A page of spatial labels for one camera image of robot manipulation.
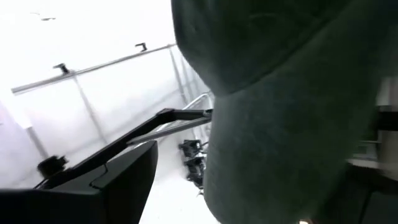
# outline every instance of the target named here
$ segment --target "dark gray fabric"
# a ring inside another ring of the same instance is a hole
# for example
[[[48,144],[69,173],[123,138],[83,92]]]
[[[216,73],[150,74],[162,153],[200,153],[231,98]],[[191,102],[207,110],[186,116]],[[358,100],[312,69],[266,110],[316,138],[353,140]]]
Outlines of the dark gray fabric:
[[[222,224],[311,217],[393,73],[396,1],[172,2],[178,46],[216,95],[209,209]]]

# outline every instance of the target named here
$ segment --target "handrail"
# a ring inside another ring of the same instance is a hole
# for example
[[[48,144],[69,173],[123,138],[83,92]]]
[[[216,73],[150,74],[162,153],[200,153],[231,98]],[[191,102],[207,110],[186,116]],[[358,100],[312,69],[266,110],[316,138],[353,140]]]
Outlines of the handrail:
[[[42,81],[38,81],[38,82],[27,84],[27,85],[22,85],[22,86],[19,86],[19,87],[15,87],[15,88],[12,88],[11,90],[12,90],[12,92],[14,94],[16,94],[16,93],[20,93],[20,92],[23,92],[23,91],[31,90],[31,89],[34,89],[34,88],[42,87],[42,86],[45,86],[45,85],[61,82],[61,81],[64,81],[64,80],[72,78],[74,75],[82,75],[82,74],[85,74],[85,73],[93,72],[95,70],[99,70],[101,68],[104,68],[104,67],[107,67],[107,66],[110,66],[110,65],[114,65],[114,64],[117,64],[117,63],[120,63],[120,62],[124,62],[126,60],[130,60],[130,59],[133,59],[133,58],[136,58],[136,57],[140,57],[140,56],[143,56],[143,55],[146,55],[146,54],[150,54],[150,53],[153,53],[153,52],[157,52],[157,51],[160,51],[160,50],[168,49],[168,48],[171,48],[171,47],[173,47],[175,45],[176,44],[168,44],[166,46],[159,47],[159,48],[156,48],[156,49],[153,49],[153,50],[147,50],[147,51],[144,51],[144,52],[140,52],[138,54],[125,56],[125,57],[122,57],[122,58],[119,58],[119,59],[116,59],[116,60],[113,60],[113,61],[110,61],[110,62],[103,63],[101,65],[96,65],[96,66],[93,66],[93,67],[90,67],[90,68],[78,70],[78,71],[71,72],[71,73],[68,73],[68,74],[65,74],[65,75],[60,75],[60,76],[49,78],[49,79],[46,79],[46,80],[42,80]]]

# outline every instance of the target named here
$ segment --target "gray cushion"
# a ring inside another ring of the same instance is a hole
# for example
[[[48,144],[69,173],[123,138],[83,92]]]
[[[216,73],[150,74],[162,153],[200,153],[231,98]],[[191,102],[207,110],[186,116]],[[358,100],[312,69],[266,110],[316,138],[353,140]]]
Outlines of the gray cushion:
[[[216,96],[205,200],[222,223],[311,217],[392,75],[395,0],[172,0]]]

